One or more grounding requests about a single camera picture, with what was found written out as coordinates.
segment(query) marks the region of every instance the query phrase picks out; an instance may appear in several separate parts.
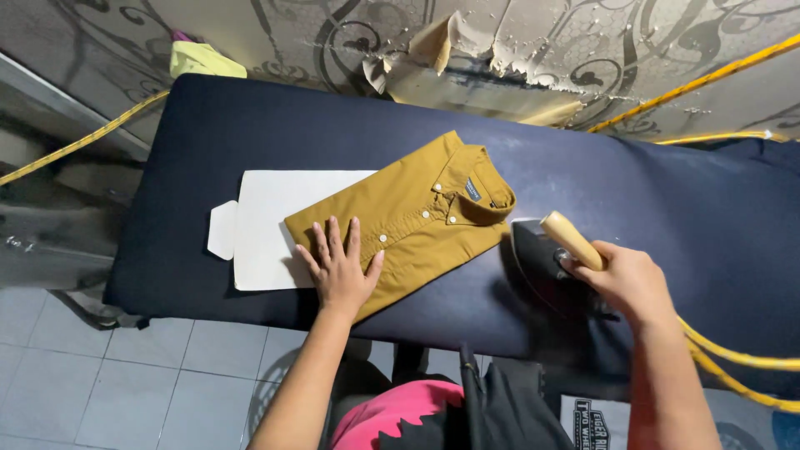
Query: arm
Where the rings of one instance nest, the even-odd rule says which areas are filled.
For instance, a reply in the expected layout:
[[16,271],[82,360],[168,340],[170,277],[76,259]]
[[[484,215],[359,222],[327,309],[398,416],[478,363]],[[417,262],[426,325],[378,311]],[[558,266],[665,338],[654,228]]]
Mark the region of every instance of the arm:
[[298,358],[270,401],[247,450],[316,449],[328,411],[330,390],[358,309],[370,297],[383,265],[383,251],[366,275],[361,270],[361,232],[350,221],[344,252],[335,217],[330,218],[330,247],[318,223],[313,225],[321,263],[298,246],[308,263],[320,299],[320,310]]
[[642,251],[592,245],[608,259],[607,270],[571,261],[565,268],[621,311],[633,330],[628,449],[721,450],[661,268]]

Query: shirt collar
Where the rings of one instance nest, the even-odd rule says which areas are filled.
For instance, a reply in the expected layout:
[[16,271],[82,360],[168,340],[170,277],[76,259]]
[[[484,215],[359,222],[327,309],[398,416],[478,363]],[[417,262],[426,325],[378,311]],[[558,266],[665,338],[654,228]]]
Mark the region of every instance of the shirt collar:
[[[514,209],[517,199],[514,191],[492,165],[486,148],[463,143],[455,131],[443,137],[444,145],[451,156],[430,189],[452,200],[448,216],[455,217],[455,222],[447,220],[447,224],[494,225],[505,220]],[[495,207],[484,207],[463,194],[466,180],[472,171],[488,190],[487,194]]]

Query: damaged wall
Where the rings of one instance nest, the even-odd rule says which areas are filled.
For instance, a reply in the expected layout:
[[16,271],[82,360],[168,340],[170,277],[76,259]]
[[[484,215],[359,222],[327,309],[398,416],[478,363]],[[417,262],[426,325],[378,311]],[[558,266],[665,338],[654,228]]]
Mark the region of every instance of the damaged wall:
[[[448,92],[440,102],[516,119],[532,103],[578,98],[577,130],[800,32],[792,0],[5,0],[0,49],[111,118],[170,85],[170,29],[202,36],[263,78],[374,95],[363,61],[401,58],[420,30],[456,11],[480,48],[452,50],[441,78],[423,75],[428,89]],[[614,131],[800,137],[799,59],[783,55]],[[127,128],[150,142],[157,123],[154,110]]]

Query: yellow cloth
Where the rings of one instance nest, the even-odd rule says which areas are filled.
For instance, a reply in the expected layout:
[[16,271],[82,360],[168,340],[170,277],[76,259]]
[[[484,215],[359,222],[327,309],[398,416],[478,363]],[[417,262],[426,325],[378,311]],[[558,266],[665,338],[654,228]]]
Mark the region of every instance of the yellow cloth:
[[247,69],[243,65],[222,56],[208,44],[172,42],[170,75],[177,78],[187,73],[247,78]]
[[386,250],[378,286],[358,312],[359,321],[497,245],[515,203],[486,148],[464,144],[451,131],[287,217],[286,227],[318,258],[311,224],[332,215],[344,224],[356,216],[362,269]]

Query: pink shirt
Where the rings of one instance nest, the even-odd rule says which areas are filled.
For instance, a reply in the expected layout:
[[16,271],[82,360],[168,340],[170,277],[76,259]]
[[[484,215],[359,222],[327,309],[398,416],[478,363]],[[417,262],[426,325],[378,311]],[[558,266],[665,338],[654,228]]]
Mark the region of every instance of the pink shirt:
[[420,416],[430,416],[446,408],[446,403],[461,406],[464,389],[446,381],[412,381],[383,392],[353,408],[342,417],[334,433],[333,450],[374,450],[378,432],[400,437],[400,419],[422,425]]

